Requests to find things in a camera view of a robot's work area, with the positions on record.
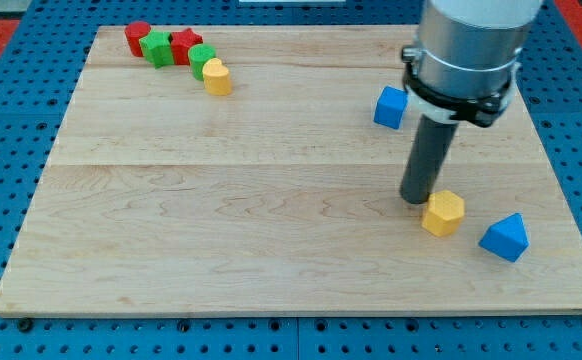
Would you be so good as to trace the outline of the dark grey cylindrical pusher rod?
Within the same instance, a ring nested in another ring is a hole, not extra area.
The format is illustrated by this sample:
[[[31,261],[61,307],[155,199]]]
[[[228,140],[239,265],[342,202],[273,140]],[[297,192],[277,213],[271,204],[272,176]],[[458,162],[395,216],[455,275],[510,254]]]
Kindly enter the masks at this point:
[[[422,115],[400,184],[400,195],[410,204],[425,203],[435,185],[458,122],[440,123]]]

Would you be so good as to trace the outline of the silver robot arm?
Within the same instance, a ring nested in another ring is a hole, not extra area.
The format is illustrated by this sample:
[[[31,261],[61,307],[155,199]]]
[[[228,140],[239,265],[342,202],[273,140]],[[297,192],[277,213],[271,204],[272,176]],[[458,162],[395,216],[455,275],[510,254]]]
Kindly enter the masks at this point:
[[[401,50],[409,101],[420,114],[400,185],[426,202],[462,122],[488,128],[506,111],[518,57],[542,0],[426,0],[412,44]]]

